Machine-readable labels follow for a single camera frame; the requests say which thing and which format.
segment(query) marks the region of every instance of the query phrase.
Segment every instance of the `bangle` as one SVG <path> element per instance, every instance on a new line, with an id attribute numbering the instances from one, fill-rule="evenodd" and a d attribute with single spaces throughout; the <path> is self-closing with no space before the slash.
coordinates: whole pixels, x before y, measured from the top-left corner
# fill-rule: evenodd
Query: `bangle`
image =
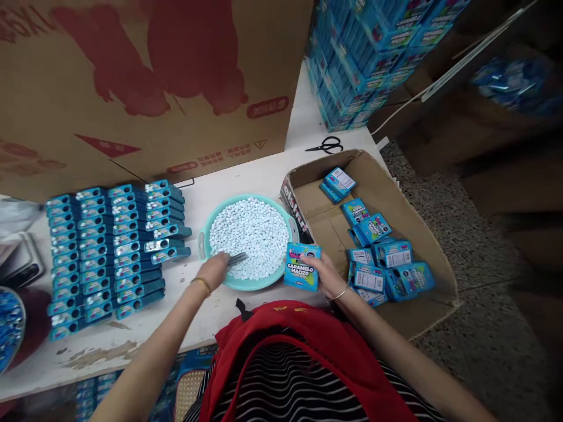
<path id="1" fill-rule="evenodd" d="M 194 281 L 198 281 L 200 284 L 203 284 L 205 289 L 207 290 L 207 296 L 206 298 L 208 298 L 209 296 L 211 296 L 211 287 L 209 287 L 209 284 L 207 283 L 207 281 L 205 281 L 204 278 L 201 277 L 196 277 L 194 278 L 190 284 L 192 284 Z"/>
<path id="2" fill-rule="evenodd" d="M 344 295 L 344 293 L 346 293 L 348 290 L 350 290 L 350 286 L 346 286 L 346 288 L 344 289 L 344 291 L 343 291 L 341 294 L 339 294 L 338 296 L 333 297 L 332 299 L 327 299 L 327 302 L 335 301 L 336 299 L 338 299 L 339 297 L 341 297 L 342 295 Z"/>

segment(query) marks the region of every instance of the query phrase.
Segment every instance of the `terrazzo floor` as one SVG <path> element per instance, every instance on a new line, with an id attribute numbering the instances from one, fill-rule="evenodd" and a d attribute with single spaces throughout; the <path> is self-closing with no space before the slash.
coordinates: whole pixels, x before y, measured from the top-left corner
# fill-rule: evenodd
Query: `terrazzo floor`
<path id="1" fill-rule="evenodd" d="M 455 170 L 416 176 L 394 142 L 382 151 L 392 176 L 440 242 L 463 306 L 415 341 L 500 421 L 552 421 L 546 399 L 555 372 L 508 295 L 531 269 L 500 229 L 477 212 Z"/>

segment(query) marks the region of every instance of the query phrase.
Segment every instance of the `striped shirt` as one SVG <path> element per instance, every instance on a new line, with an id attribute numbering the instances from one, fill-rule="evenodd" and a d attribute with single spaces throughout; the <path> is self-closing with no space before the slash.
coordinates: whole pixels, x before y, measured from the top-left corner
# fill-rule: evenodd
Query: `striped shirt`
<path id="1" fill-rule="evenodd" d="M 231 404 L 242 367 L 252 345 L 263 338 L 283 333 L 304 339 L 292 329 L 273 327 L 249 336 L 233 363 L 212 421 L 220 421 Z M 391 385 L 401 395 L 420 421 L 444 421 L 442 416 L 411 388 L 398 374 L 378 359 Z M 210 368 L 202 381 L 196 402 L 186 413 L 184 422 L 195 422 L 203 393 L 209 382 Z M 252 357 L 240 383 L 235 420 L 239 421 L 367 421 L 358 399 L 330 370 L 321 366 L 299 347 L 290 343 L 273 343 L 260 348 Z"/>

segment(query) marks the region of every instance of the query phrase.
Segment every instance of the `teal plastic bowl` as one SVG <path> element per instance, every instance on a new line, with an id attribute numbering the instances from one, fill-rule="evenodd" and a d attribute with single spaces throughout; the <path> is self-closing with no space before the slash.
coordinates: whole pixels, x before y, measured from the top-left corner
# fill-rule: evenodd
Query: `teal plastic bowl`
<path id="1" fill-rule="evenodd" d="M 211 258 L 211 245 L 209 244 L 209 231 L 211 230 L 211 225 L 217 218 L 217 215 L 227 206 L 234 204 L 240 200 L 248 199 L 250 197 L 256 198 L 261 200 L 268 205 L 273 206 L 283 217 L 286 222 L 287 232 L 289 233 L 289 241 L 290 242 L 299 242 L 299 232 L 297 231 L 297 225 L 293 217 L 291 217 L 281 205 L 279 205 L 276 201 L 271 200 L 262 195 L 237 195 L 233 196 L 232 198 L 224 201 L 219 205 L 207 218 L 203 229 L 199 232 L 198 235 L 198 254 L 199 259 L 202 261 L 206 261 Z M 279 268 L 276 270 L 275 273 L 270 275 L 266 278 L 261 278 L 259 280 L 241 280 L 240 278 L 232 277 L 231 275 L 227 274 L 227 278 L 225 280 L 225 285 L 230 287 L 234 290 L 242 290 L 242 291 L 252 291 L 252 290 L 260 290 L 264 287 L 268 287 L 274 284 L 277 280 L 279 280 L 283 275 L 284 264 L 282 263 Z"/>

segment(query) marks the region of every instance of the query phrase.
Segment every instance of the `hand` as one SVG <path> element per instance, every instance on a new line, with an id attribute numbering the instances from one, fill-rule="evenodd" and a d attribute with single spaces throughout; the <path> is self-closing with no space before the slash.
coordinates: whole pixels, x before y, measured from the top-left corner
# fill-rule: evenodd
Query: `hand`
<path id="1" fill-rule="evenodd" d="M 207 281 L 211 291 L 214 291 L 225 281 L 229 258 L 230 255 L 228 253 L 219 252 L 217 255 L 205 261 L 199 269 L 197 277 L 201 277 Z"/>
<path id="2" fill-rule="evenodd" d="M 338 296 L 348 287 L 348 283 L 340 277 L 328 255 L 322 254 L 321 259 L 303 255 L 300 260 L 318 271 L 319 290 L 329 299 Z"/>

